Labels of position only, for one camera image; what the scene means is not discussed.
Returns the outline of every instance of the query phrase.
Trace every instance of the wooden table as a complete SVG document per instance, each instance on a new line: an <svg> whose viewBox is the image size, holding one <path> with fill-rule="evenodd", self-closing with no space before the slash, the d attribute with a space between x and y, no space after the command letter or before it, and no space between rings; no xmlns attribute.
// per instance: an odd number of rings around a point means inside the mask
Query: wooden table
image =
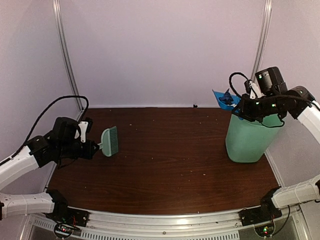
<svg viewBox="0 0 320 240"><path fill-rule="evenodd" d="M71 207L124 214L189 214L259 205L277 181L265 156L232 162L230 112L219 108L89 109L89 139L117 126L119 153L78 159L49 184Z"/></svg>

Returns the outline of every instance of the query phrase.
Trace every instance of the white wall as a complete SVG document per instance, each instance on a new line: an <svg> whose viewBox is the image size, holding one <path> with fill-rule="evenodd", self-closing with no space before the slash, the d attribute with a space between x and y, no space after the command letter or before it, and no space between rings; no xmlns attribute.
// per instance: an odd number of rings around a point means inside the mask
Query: white wall
<svg viewBox="0 0 320 240"><path fill-rule="evenodd" d="M26 138L41 111L54 99L70 95L51 0L0 2L0 159ZM34 135L43 135L56 117L78 115L73 99L47 112ZM2 190L10 194L42 192L48 166L30 172ZM22 217L0 221L0 238L17 239Z"/></svg>
<svg viewBox="0 0 320 240"><path fill-rule="evenodd" d="M61 1L74 75L91 107L217 106L251 75L264 0ZM235 84L243 88L243 79Z"/></svg>

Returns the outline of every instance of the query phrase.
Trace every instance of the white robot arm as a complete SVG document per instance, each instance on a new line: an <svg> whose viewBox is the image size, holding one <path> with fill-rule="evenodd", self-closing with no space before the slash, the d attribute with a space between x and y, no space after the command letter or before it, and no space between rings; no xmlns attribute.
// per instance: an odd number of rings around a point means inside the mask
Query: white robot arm
<svg viewBox="0 0 320 240"><path fill-rule="evenodd" d="M239 95L234 89L234 75L241 75L247 79L246 94ZM277 67L259 71L255 76L260 90L253 88L253 82L243 73L235 72L230 76L230 87L241 98L232 113L247 121L260 123L264 117L272 114L277 114L282 121L289 113L304 125L320 144L320 105L310 92L303 86L288 90ZM320 175L293 186L272 189L261 199L260 207L244 209L239 215L244 226L258 224L281 217L282 208L315 200L320 200Z"/></svg>
<svg viewBox="0 0 320 240"><path fill-rule="evenodd" d="M0 162L0 191L22 175L62 159L92 159L99 146L86 139L93 122L58 117L53 129L45 136L36 136L12 156ZM31 213L51 214L59 221L67 214L68 202L56 190L28 195L0 193L0 220Z"/></svg>

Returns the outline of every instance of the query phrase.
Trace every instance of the green trash bin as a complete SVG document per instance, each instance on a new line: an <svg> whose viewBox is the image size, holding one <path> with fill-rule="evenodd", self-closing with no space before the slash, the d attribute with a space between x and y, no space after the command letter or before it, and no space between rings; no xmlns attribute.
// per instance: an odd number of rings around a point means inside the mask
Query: green trash bin
<svg viewBox="0 0 320 240"><path fill-rule="evenodd" d="M266 126L281 126L276 114L263 119ZM279 127L268 128L259 122L249 122L231 115L228 132L225 138L229 158L236 163L257 162L275 139Z"/></svg>

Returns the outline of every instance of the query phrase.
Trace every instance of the wire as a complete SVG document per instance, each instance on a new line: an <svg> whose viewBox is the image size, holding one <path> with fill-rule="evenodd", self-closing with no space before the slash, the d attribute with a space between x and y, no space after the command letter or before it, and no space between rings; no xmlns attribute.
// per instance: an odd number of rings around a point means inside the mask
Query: wire
<svg viewBox="0 0 320 240"><path fill-rule="evenodd" d="M68 167L69 165L73 164L74 162L76 161L76 159L73 159L71 162L67 163L67 164L64 164L64 165L61 165L61 161L60 163L58 164L58 169L63 169L65 167Z"/></svg>
<svg viewBox="0 0 320 240"><path fill-rule="evenodd" d="M260 124L266 128L269 128L269 129L274 129L274 128L282 128L286 123L285 121L282 120L282 118L279 116L278 114L278 118L280 120L280 122L282 123L281 125L276 125L276 126L267 126L267 125L264 125L262 122L260 122Z"/></svg>
<svg viewBox="0 0 320 240"><path fill-rule="evenodd" d="M242 96L236 91L236 89L235 89L234 86L232 85L232 78L233 78L233 76L235 76L235 75L240 75L240 76L244 77L245 79L247 79L248 81L249 81L249 79L248 79L247 76L244 75L242 72L234 72L234 73L232 73L232 74L230 75L230 77L229 77L229 85L230 85L230 88L232 89L232 91L234 92L234 94L235 94L237 97L239 97L239 98L242 99Z"/></svg>
<svg viewBox="0 0 320 240"><path fill-rule="evenodd" d="M20 153L20 151L25 147L26 143L28 142L31 134L33 133L34 129L36 128L36 126L37 126L39 120L42 118L42 116L49 110L49 108L52 107L52 105L54 105L56 102L58 102L58 101L60 101L60 100L62 100L62 99L84 99L85 102L86 102L86 106L85 106L85 108L84 108L84 110L83 110L83 113L82 113L82 115L81 115L81 117L80 117L80 121L84 118L84 116L85 116L85 114L86 114L86 112L87 112L87 110L88 110L88 108L89 108L89 100L88 100L87 97L85 97L85 96L80 96L80 95L66 95L66 96L58 97L56 100L54 100L53 102L51 102L51 103L41 112L41 114L36 118L33 126L31 127L28 135L27 135L26 138L25 138L23 144L22 144L22 145L18 148L18 150L15 151L15 153L10 157L11 159L14 158L15 156L17 156L18 153Z"/></svg>
<svg viewBox="0 0 320 240"><path fill-rule="evenodd" d="M286 217L286 220L285 220L284 224L280 227L280 229L276 233L272 234L272 237L277 235L285 227L285 225L287 224L287 222L288 222L288 220L290 218L290 212L291 212L289 205L288 205L288 210L289 210L288 216Z"/></svg>

